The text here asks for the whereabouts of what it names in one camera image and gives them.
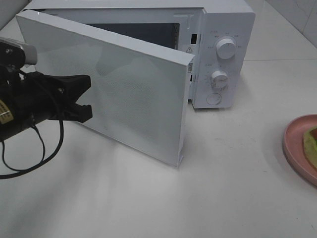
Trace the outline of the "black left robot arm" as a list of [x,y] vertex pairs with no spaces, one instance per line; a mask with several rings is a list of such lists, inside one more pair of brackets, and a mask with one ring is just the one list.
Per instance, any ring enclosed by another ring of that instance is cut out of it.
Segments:
[[92,118],[91,105],[78,99],[91,87],[87,75],[51,76],[40,72],[0,69],[0,138],[9,139],[45,120],[77,121]]

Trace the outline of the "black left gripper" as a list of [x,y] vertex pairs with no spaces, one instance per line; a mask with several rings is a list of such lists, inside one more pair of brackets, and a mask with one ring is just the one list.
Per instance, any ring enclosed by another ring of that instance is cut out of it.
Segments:
[[90,87],[88,75],[25,73],[12,90],[14,119],[21,124],[38,124],[47,119],[84,123],[93,117],[92,106],[76,102]]

